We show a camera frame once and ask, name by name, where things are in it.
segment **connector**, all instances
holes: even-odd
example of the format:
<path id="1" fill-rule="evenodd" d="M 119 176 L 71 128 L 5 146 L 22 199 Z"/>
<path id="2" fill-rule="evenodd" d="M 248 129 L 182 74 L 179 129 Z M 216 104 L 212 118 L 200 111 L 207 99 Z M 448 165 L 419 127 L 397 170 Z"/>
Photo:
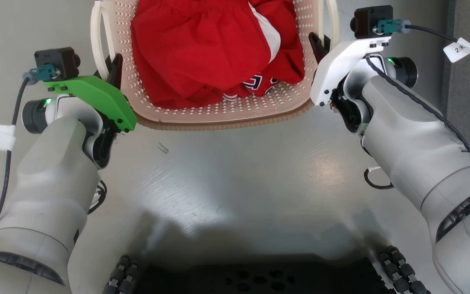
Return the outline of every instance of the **connector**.
<path id="1" fill-rule="evenodd" d="M 37 82 L 42 80 L 46 82 L 48 80 L 53 80 L 60 76 L 61 72 L 59 69 L 56 69 L 53 65 L 43 65 L 42 67 L 36 67 L 35 69 L 31 69 L 27 73 L 22 75 L 23 79 L 29 78 L 28 86 L 35 85 Z"/>
<path id="2" fill-rule="evenodd" d="M 405 26 L 410 24 L 411 22 L 409 20 L 384 19 L 378 22 L 376 33 L 378 33 L 379 35 L 394 32 L 408 33 L 411 30 L 407 29 Z"/>

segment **red clothing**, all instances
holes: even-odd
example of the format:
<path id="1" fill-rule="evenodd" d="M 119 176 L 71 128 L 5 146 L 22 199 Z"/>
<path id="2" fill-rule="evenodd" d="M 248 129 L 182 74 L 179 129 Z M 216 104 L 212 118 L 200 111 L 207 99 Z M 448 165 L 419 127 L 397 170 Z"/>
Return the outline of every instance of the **red clothing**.
<path id="1" fill-rule="evenodd" d="M 250 3 L 280 33 L 280 50 L 275 59 L 243 83 L 249 92 L 262 97 L 279 81 L 296 84 L 304 79 L 304 54 L 291 0 L 250 0 Z"/>
<path id="2" fill-rule="evenodd" d="M 304 62 L 292 1 L 250 0 L 280 34 L 270 62 L 270 44 L 247 0 L 140 0 L 132 49 L 151 103 L 202 107 L 224 93 L 263 96 L 276 80 L 300 82 Z M 256 75 L 261 82 L 249 92 L 242 83 L 248 86 Z"/>
<path id="3" fill-rule="evenodd" d="M 151 103 L 172 109 L 219 102 L 271 56 L 244 0 L 140 0 L 132 48 Z"/>

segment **basket handle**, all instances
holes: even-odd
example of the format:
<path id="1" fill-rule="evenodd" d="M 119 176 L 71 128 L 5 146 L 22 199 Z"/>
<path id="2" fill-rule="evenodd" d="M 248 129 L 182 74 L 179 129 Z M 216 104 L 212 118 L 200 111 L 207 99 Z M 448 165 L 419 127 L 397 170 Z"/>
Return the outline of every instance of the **basket handle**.
<path id="1" fill-rule="evenodd" d="M 338 7 L 336 5 L 336 0 L 326 0 L 328 2 L 328 10 L 330 15 L 331 22 L 331 50 L 340 43 L 340 18 L 338 15 Z"/>
<path id="2" fill-rule="evenodd" d="M 110 22 L 113 17 L 114 2 L 97 0 L 93 5 L 92 15 L 90 18 L 90 41 L 92 43 L 93 58 L 95 65 L 97 65 L 97 71 L 103 80 L 108 78 L 110 74 L 104 61 L 104 53 L 101 43 L 101 19 L 104 22 L 104 31 L 106 32 L 106 41 L 108 43 L 108 52 L 110 56 L 117 54 L 118 47 L 114 45 L 114 36 L 112 27 L 116 27 Z"/>

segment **plastic basket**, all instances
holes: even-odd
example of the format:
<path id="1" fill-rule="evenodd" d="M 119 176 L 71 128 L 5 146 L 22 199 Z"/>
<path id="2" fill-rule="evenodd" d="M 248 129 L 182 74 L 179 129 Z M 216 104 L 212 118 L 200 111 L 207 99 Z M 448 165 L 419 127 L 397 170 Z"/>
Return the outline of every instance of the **plastic basket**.
<path id="1" fill-rule="evenodd" d="M 276 123 L 297 117 L 313 106 L 311 82 L 317 62 L 311 49 L 310 32 L 323 32 L 322 0 L 294 0 L 297 29 L 304 47 L 306 76 L 302 82 L 275 86 L 265 97 L 250 96 L 234 102 L 222 101 L 201 107 L 169 110 L 153 106 L 146 95 L 132 54 L 130 22 L 138 0 L 98 0 L 91 15 L 91 43 L 97 69 L 108 76 L 101 43 L 101 20 L 104 23 L 108 52 L 123 55 L 121 91 L 129 100 L 138 123 L 159 130 L 219 130 Z"/>

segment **black cable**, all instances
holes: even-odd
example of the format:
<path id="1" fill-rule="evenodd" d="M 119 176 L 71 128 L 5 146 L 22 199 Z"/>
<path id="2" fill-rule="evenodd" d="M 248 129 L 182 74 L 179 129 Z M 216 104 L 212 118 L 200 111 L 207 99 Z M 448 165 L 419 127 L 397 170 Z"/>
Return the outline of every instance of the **black cable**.
<path id="1" fill-rule="evenodd" d="M 458 39 L 456 39 L 454 37 L 451 37 L 451 36 L 448 36 L 448 35 L 445 35 L 443 33 L 440 33 L 439 31 L 436 31 L 436 30 L 433 30 L 433 29 L 430 29 L 430 28 L 425 28 L 425 27 L 421 27 L 421 26 L 413 26 L 412 24 L 411 25 L 406 24 L 405 28 L 432 33 L 435 36 L 442 37 L 442 38 L 447 39 L 451 42 L 454 42 L 454 43 L 458 42 Z"/>
<path id="2" fill-rule="evenodd" d="M 28 81 L 30 78 L 25 78 L 23 83 L 21 84 L 21 88 L 19 89 L 19 93 L 17 94 L 16 105 L 13 109 L 13 117 L 12 117 L 12 125 L 16 125 L 17 119 L 19 117 L 19 107 L 21 106 L 21 100 L 23 99 L 24 88 L 27 86 Z M 0 197 L 0 216 L 1 211 L 3 209 L 3 205 L 5 205 L 6 194 L 8 190 L 8 179 L 10 178 L 10 165 L 12 160 L 12 152 L 7 151 L 6 162 L 5 162 L 5 177 L 3 179 L 3 189 L 1 191 Z"/>
<path id="3" fill-rule="evenodd" d="M 429 28 L 425 28 L 425 27 L 420 27 L 420 26 L 413 26 L 412 24 L 406 24 L 405 25 L 405 28 L 407 29 L 413 29 L 413 30 L 418 30 L 418 31 L 424 31 L 424 32 L 428 32 L 428 33 L 432 33 L 433 35 L 435 36 L 438 36 L 438 37 L 442 37 L 444 39 L 447 39 L 453 43 L 456 43 L 458 42 L 458 39 L 456 38 L 453 38 L 453 37 L 450 37 L 448 35 L 445 35 L 445 34 L 442 34 L 440 33 L 439 31 L 436 31 L 436 30 L 433 30 L 433 29 L 429 29 Z"/>
<path id="4" fill-rule="evenodd" d="M 88 210 L 88 214 L 91 214 L 92 212 L 95 212 L 97 210 L 97 208 L 99 208 L 99 206 L 101 206 L 104 203 L 104 200 L 106 199 L 106 194 L 108 193 L 108 188 L 102 180 L 99 181 L 99 182 L 102 184 L 103 188 L 97 186 L 97 188 L 100 190 L 98 192 L 99 193 L 99 199 L 97 200 L 97 203 Z"/>
<path id="5" fill-rule="evenodd" d="M 378 190 L 387 190 L 387 189 L 392 189 L 392 188 L 394 188 L 394 187 L 393 187 L 393 184 L 391 184 L 391 183 L 390 183 L 388 186 L 378 186 L 378 185 L 375 185 L 375 184 L 373 184 L 373 182 L 371 182 L 371 181 L 369 180 L 369 176 L 368 176 L 368 175 L 369 175 L 369 169 L 366 169 L 366 171 L 364 171 L 364 179 L 366 179 L 366 183 L 368 183 L 369 186 L 372 186 L 373 188 L 378 189 Z"/>
<path id="6" fill-rule="evenodd" d="M 465 140 L 465 138 L 460 134 L 460 132 L 441 114 L 439 114 L 436 110 L 431 108 L 431 106 L 427 105 L 425 102 L 422 100 L 418 99 L 415 95 L 412 95 L 411 92 L 407 91 L 404 89 L 401 85 L 399 85 L 397 82 L 395 82 L 392 78 L 388 77 L 383 71 L 381 71 L 376 65 L 371 62 L 371 59 L 369 59 L 369 56 L 366 57 L 368 65 L 382 78 L 384 78 L 387 82 L 390 83 L 390 85 L 396 87 L 400 92 L 404 93 L 405 95 L 409 96 L 414 102 L 420 104 L 425 110 L 428 112 L 431 112 L 437 119 L 439 119 L 448 129 L 450 129 L 455 135 L 458 137 L 460 141 L 462 141 L 463 145 L 465 145 L 465 149 L 470 153 L 470 146 Z"/>

